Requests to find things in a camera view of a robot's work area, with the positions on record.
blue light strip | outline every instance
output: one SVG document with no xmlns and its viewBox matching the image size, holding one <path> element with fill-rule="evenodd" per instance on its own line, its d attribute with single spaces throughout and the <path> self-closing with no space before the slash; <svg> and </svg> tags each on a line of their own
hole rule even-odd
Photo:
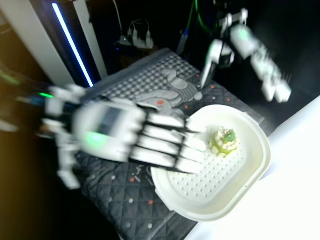
<svg viewBox="0 0 320 240">
<path fill-rule="evenodd" d="M 75 45 L 74 41 L 72 40 L 72 37 L 71 37 L 70 32 L 69 32 L 69 30 L 68 30 L 68 28 L 67 28 L 67 25 L 66 25 L 66 23 L 65 23 L 65 20 L 64 20 L 64 18 L 62 17 L 62 14 L 61 14 L 61 12 L 60 12 L 60 9 L 59 9 L 58 5 L 57 5 L 56 3 L 53 3 L 53 4 L 52 4 L 52 7 L 53 7 L 53 9 L 54 9 L 54 12 L 55 12 L 55 14 L 56 14 L 56 16 L 57 16 L 60 24 L 61 24 L 61 27 L 62 27 L 62 29 L 63 29 L 63 31 L 64 31 L 64 34 L 65 34 L 66 38 L 67 38 L 68 41 L 69 41 L 69 44 L 70 44 L 70 46 L 71 46 L 71 48 L 72 48 L 72 50 L 73 50 L 73 52 L 74 52 L 74 55 L 75 55 L 76 59 L 77 59 L 78 62 L 79 62 L 79 65 L 80 65 L 80 67 L 81 67 L 81 69 L 82 69 L 82 71 L 83 71 L 83 73 L 84 73 L 84 76 L 85 76 L 87 82 L 89 83 L 89 86 L 90 86 L 90 87 L 93 87 L 94 85 L 93 85 L 93 83 L 92 83 L 92 81 L 91 81 L 91 79 L 90 79 L 90 76 L 89 76 L 89 74 L 88 74 L 88 72 L 87 72 L 87 69 L 86 69 L 84 63 L 82 62 L 82 59 L 81 59 L 81 57 L 80 57 L 80 55 L 79 55 L 79 52 L 78 52 L 78 50 L 77 50 L 77 48 L 76 48 L 76 45 Z"/>
</svg>

perforated tray bottom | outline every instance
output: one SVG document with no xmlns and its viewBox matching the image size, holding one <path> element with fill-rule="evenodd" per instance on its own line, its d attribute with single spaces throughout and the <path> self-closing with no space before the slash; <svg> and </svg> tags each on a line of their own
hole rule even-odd
<svg viewBox="0 0 320 240">
<path fill-rule="evenodd" d="M 191 201 L 209 202 L 245 164 L 246 149 L 238 139 L 237 149 L 226 158 L 218 157 L 210 150 L 212 136 L 218 126 L 209 126 L 206 133 L 196 136 L 207 143 L 203 169 L 200 174 L 169 172 L 169 181 L 174 190 Z"/>
</svg>

white robotic hand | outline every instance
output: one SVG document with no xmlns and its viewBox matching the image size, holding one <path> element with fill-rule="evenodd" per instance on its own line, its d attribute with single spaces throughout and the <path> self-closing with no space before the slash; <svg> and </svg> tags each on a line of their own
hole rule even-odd
<svg viewBox="0 0 320 240">
<path fill-rule="evenodd" d="M 74 89 L 53 90 L 53 95 L 59 94 L 48 99 L 49 118 L 43 122 L 56 134 L 58 175 L 69 189 L 80 187 L 73 173 L 77 164 L 74 154 L 78 150 L 114 162 L 133 162 L 191 174 L 201 171 L 206 145 L 193 135 L 202 129 L 189 128 L 188 121 L 159 115 L 154 106 L 111 99 L 79 105 L 72 116 L 71 132 L 67 132 L 59 115 L 66 99 L 73 99 L 64 94 L 72 96 Z"/>
</svg>

checkered fabric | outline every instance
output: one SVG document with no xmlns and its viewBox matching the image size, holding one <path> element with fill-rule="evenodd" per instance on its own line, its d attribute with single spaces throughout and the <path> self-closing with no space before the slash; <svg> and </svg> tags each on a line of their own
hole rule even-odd
<svg viewBox="0 0 320 240">
<path fill-rule="evenodd" d="M 163 70 L 176 70 L 187 81 L 185 89 L 175 89 Z M 135 100 L 136 96 L 167 90 L 178 93 L 175 106 L 186 116 L 212 104 L 227 105 L 248 113 L 259 124 L 263 117 L 216 82 L 200 91 L 200 71 L 168 49 L 142 59 L 128 69 L 95 85 L 84 101 L 105 96 Z M 79 152 L 76 158 L 86 176 L 82 191 L 111 221 L 125 240 L 181 240 L 197 224 L 171 212 L 155 193 L 150 168 L 133 163 L 114 163 Z"/>
</svg>

black screen on robotic hand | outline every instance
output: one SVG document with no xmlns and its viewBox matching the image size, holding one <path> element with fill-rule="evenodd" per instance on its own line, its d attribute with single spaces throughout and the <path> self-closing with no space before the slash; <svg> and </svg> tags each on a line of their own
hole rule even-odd
<svg viewBox="0 0 320 240">
<path fill-rule="evenodd" d="M 108 135 L 108 136 L 112 137 L 112 132 L 113 132 L 114 126 L 115 126 L 121 112 L 122 112 L 122 110 L 119 108 L 110 107 L 106 111 L 106 113 L 101 121 L 101 125 L 99 126 L 97 132 L 99 134 Z"/>
</svg>

